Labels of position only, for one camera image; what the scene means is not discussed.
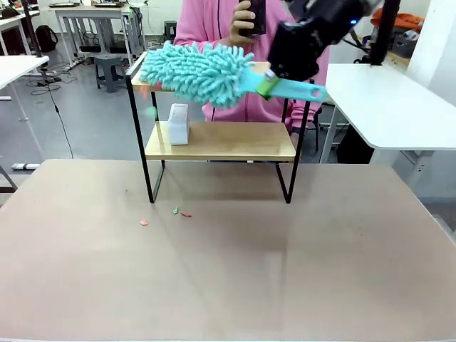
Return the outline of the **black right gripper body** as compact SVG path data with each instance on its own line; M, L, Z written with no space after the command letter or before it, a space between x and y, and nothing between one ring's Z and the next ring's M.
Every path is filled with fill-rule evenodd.
M324 82L328 70L331 26L324 20L279 23L267 61L279 78Z

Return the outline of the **large white side table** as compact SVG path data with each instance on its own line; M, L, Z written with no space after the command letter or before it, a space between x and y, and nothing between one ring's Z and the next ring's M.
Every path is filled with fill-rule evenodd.
M327 162L344 117L373 148L372 164L404 154L423 170L436 151L456 151L456 107L387 66L331 63L326 92L335 105L320 161Z

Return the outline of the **thin black stand pole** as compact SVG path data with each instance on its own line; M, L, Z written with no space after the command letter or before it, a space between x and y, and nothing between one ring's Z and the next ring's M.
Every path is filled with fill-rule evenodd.
M39 47L39 44L38 44L38 40L36 38L36 34L35 34L35 31L34 31L34 28L33 28L33 24L32 24L32 21L31 21L31 13L29 11L29 5L28 5L28 0L21 0L21 5L22 5L22 8L24 10L24 14L25 14L25 17L26 17L26 23L28 25L28 31L30 33L30 37L31 37L31 42L33 44L33 48L34 48L34 51L36 53L36 55L38 57L42 57L42 52L41 52L41 49Z

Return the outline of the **small white side table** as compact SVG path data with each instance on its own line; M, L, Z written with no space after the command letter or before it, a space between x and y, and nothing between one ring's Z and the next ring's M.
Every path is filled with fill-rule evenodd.
M33 55L0 56L0 90L9 87L14 94L21 109L21 122L28 121L28 117L21 104L14 81L26 75L29 71L42 66L49 61L48 56L37 57Z

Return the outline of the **white box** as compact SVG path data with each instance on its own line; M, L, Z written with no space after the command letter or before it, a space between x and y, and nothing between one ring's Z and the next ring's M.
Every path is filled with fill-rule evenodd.
M168 117L168 135L171 145L187 145L190 133L188 104L173 103Z

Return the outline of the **teal microfiber duster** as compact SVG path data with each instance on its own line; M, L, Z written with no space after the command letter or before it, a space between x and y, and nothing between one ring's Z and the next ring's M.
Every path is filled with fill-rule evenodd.
M174 92L195 103L209 103L214 108L228 109L248 93L257 94L256 87L265 71L257 71L253 53L241 47L208 45L175 46L166 42L157 50L147 52L139 71L141 83ZM280 78L271 97L322 103L326 89L313 83Z

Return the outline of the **black handheld device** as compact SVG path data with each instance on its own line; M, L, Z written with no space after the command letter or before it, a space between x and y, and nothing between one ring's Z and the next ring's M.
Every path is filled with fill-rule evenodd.
M255 18L249 20L254 24L254 28L243 28L239 30L241 36L253 38L266 33L266 0L249 0L250 7L248 11L255 14Z

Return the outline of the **grey plastic crate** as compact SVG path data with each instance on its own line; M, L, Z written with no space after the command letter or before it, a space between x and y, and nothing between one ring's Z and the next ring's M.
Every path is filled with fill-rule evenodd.
M419 38L420 34L413 30L396 34L393 39L391 52L403 58L410 58Z

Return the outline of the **person's pink hoodie torso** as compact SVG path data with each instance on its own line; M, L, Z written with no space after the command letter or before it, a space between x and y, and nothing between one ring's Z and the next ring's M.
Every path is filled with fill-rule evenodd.
M211 45L229 45L229 30L234 7L240 0L183 0L177 22L177 46L197 45L199 50ZM252 38L253 44L241 46L245 53L252 52L255 61L267 59L270 45L280 21L293 21L280 0L266 0L266 33ZM246 94L234 108L223 110L206 103L202 106L207 121L280 122L284 99L263 99L260 95Z

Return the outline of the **white workbench desk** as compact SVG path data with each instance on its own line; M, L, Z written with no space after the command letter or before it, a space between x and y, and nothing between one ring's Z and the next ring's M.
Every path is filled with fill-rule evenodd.
M141 5L59 1L47 10L56 17L69 68L99 54L113 54L131 65L145 50Z

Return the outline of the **person's right hand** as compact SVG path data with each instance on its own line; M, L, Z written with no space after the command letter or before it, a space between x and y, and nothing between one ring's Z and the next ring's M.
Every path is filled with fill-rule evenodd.
M243 36L240 33L241 30L254 28L255 13L249 10L250 7L250 0L243 0L234 7L229 30L230 46L248 46L253 44L254 40L252 38Z

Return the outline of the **grey plastic stool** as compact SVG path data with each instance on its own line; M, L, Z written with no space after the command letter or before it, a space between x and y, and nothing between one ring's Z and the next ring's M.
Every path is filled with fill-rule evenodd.
M120 57L111 54L99 54L93 58L97 89L102 86L108 93L116 92L119 86L125 86L125 71Z

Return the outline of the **black metal wooden shelf rack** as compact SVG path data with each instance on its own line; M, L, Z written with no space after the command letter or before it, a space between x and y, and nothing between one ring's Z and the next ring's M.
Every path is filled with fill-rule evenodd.
M305 105L295 143L283 123L196 122L190 124L189 144L173 147L168 138L168 124L159 120L158 115L156 93L162 89L144 84L139 79L139 70L146 55L140 55L127 69L125 82L149 203L153 204L157 199L167 160L272 162L284 200L287 204L291 203L310 104ZM142 86L145 86L146 93L150 95L155 114L155 126L147 142L143 142L135 100L135 91Z

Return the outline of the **thick black stand pole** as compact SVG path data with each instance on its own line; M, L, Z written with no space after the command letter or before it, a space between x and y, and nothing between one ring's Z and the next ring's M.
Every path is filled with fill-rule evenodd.
M384 1L377 39L370 50L370 64L372 66L380 66L386 57L390 36L393 32L395 19L400 8L400 1Z

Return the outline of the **black backpack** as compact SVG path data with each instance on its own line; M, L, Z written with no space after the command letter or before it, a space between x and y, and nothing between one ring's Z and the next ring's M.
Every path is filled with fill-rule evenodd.
M43 53L48 53L56 49L58 37L50 26L40 25L37 27L36 38Z

